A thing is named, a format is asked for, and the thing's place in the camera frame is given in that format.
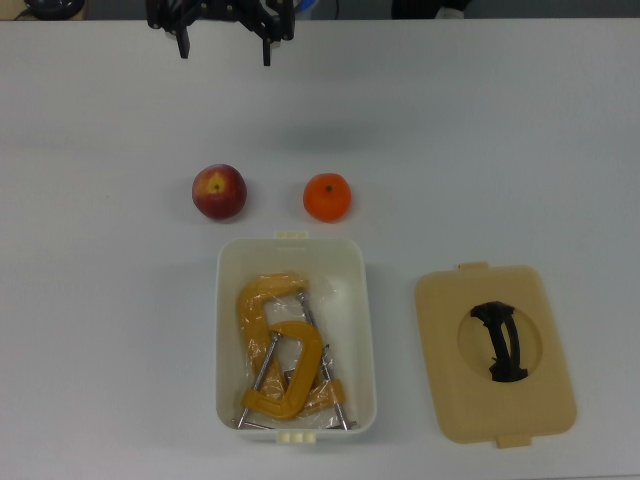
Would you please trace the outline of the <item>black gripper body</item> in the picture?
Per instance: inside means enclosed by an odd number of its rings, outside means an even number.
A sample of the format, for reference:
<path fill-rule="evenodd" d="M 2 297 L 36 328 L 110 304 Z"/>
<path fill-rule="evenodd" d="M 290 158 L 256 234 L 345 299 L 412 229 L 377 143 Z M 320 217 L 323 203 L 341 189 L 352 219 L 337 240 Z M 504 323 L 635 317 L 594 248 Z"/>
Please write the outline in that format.
<path fill-rule="evenodd" d="M 255 0 L 199 0 L 196 5 L 204 18 L 226 22 L 257 23 L 266 14 Z"/>

